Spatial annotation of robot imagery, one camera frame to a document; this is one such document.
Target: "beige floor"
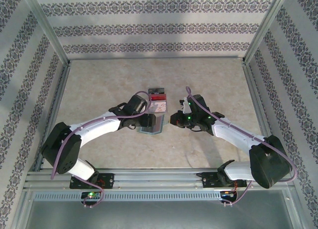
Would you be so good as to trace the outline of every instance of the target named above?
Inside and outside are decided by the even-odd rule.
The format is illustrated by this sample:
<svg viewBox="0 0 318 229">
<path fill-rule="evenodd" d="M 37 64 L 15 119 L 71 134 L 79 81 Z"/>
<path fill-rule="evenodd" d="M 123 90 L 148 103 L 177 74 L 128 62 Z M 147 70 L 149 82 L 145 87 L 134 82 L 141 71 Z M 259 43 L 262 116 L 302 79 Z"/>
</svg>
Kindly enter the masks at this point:
<svg viewBox="0 0 318 229">
<path fill-rule="evenodd" d="M 241 62 L 226 58 L 73 61 L 57 122 L 92 119 L 135 92 L 158 86 L 166 89 L 168 119 L 180 109 L 186 85 L 212 111 L 260 134 Z M 218 167 L 229 159 L 248 160 L 222 139 L 170 124 L 155 136 L 129 129 L 106 134 L 82 147 L 79 157 L 97 168 Z"/>
</svg>

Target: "speckled floor surface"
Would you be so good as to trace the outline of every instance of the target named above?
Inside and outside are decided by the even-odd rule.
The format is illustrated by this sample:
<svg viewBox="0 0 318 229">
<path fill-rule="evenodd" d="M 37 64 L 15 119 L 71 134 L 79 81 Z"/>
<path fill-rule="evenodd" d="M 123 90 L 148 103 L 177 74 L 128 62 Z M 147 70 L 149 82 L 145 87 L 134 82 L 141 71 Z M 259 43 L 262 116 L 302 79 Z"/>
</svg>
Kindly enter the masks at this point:
<svg viewBox="0 0 318 229">
<path fill-rule="evenodd" d="M 95 118 L 149 87 L 165 88 L 167 120 L 180 109 L 186 85 L 212 111 L 260 134 L 241 61 L 226 58 L 73 61 L 56 122 Z M 155 136 L 129 129 L 103 135 L 82 147 L 79 157 L 97 168 L 218 167 L 229 159 L 248 160 L 222 139 L 170 124 Z"/>
</svg>

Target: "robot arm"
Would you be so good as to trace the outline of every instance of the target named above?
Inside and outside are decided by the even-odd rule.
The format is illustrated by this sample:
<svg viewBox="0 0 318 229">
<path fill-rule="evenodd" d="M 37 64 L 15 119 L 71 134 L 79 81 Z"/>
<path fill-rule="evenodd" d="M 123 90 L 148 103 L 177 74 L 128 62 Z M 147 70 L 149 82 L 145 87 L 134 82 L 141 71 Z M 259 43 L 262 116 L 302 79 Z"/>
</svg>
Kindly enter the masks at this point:
<svg viewBox="0 0 318 229">
<path fill-rule="evenodd" d="M 193 96 L 199 104 L 210 111 L 201 95 Z M 284 148 L 275 136 L 264 137 L 248 132 L 253 138 L 248 137 L 239 130 L 247 132 L 243 128 L 231 123 L 224 115 L 213 112 L 220 120 L 210 116 L 199 107 L 192 98 L 184 98 L 180 101 L 183 111 L 178 111 L 170 118 L 170 123 L 180 128 L 188 128 L 192 131 L 199 127 L 212 136 L 222 138 L 238 147 L 249 155 L 250 161 L 235 162 L 230 160 L 218 168 L 218 178 L 224 184 L 230 184 L 237 179 L 254 180 L 264 188 L 270 188 L 291 171 L 289 163 L 277 152 L 261 144 L 264 141 L 286 155 Z"/>
<path fill-rule="evenodd" d="M 147 105 L 147 101 L 138 95 L 133 95 L 128 103 L 122 103 L 109 109 L 105 114 L 87 122 L 74 125 L 58 123 L 40 149 L 43 157 L 53 166 L 63 141 L 72 132 L 75 132 L 67 141 L 57 165 L 59 174 L 70 173 L 90 183 L 95 183 L 98 178 L 98 171 L 87 161 L 78 158 L 80 148 L 89 141 L 124 127 L 152 127 L 156 124 L 154 114 L 143 114 L 139 117 L 122 119 L 118 116 L 133 116 L 141 113 Z M 81 130 L 79 127 L 92 122 Z"/>
</svg>

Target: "patterned wallpaper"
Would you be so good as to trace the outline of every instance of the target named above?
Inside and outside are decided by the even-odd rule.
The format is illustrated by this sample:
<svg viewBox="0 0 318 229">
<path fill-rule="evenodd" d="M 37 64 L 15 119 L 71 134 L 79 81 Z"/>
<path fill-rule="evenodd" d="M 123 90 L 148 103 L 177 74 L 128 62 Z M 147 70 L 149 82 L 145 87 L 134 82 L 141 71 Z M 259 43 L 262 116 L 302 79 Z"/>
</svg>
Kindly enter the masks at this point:
<svg viewBox="0 0 318 229">
<path fill-rule="evenodd" d="M 38 0 L 70 59 L 239 56 L 271 0 Z"/>
<path fill-rule="evenodd" d="M 271 132 L 298 167 L 309 228 L 318 228 L 318 0 L 285 0 L 250 68 Z"/>
<path fill-rule="evenodd" d="M 0 229 L 10 228 L 64 69 L 25 0 L 1 0 Z"/>
</svg>

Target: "damask wall panel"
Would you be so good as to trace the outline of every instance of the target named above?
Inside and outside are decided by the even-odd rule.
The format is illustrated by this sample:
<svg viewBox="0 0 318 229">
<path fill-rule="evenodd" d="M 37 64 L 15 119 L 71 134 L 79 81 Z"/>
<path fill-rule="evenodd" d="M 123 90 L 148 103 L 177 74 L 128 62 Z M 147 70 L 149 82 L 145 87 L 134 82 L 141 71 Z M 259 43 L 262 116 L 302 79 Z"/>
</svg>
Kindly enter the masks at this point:
<svg viewBox="0 0 318 229">
<path fill-rule="evenodd" d="M 285 0 L 250 62 L 271 132 L 298 167 L 309 228 L 318 228 L 317 4 Z"/>
<path fill-rule="evenodd" d="M 10 228 L 64 66 L 25 0 L 1 0 L 0 229 Z"/>
<path fill-rule="evenodd" d="M 272 0 L 38 0 L 70 59 L 243 57 Z"/>
</svg>

